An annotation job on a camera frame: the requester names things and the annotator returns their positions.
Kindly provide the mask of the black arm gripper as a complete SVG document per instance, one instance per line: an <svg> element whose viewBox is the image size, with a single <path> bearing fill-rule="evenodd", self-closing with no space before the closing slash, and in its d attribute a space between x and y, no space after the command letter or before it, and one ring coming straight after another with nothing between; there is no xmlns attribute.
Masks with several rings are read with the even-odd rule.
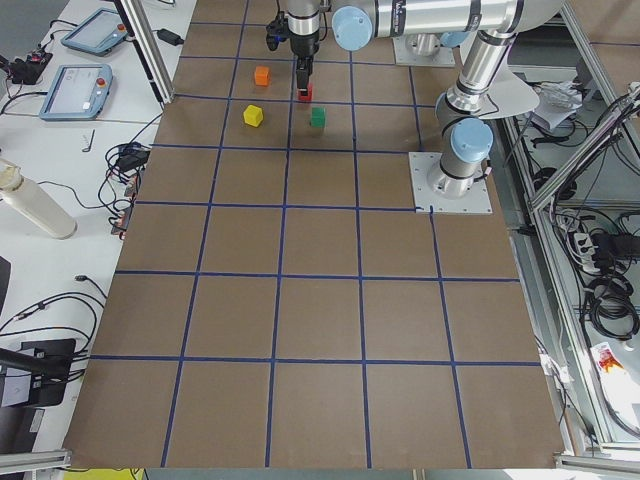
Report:
<svg viewBox="0 0 640 480"><path fill-rule="evenodd" d="M319 50L320 35L314 32L309 35L292 34L291 50L296 57L296 85L299 93L307 93L310 77L313 72L313 60Z"/></svg>

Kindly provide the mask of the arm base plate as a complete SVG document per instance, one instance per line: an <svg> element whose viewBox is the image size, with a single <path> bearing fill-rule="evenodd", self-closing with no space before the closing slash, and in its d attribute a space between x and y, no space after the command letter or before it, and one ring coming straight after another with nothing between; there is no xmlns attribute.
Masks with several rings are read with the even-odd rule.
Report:
<svg viewBox="0 0 640 480"><path fill-rule="evenodd" d="M454 179L441 169L440 152L410 152L414 210L424 214L489 215L491 200L482 164L469 178Z"/></svg>
<svg viewBox="0 0 640 480"><path fill-rule="evenodd" d="M395 63L404 66L453 68L453 49L442 45L437 34L413 34L393 38Z"/></svg>

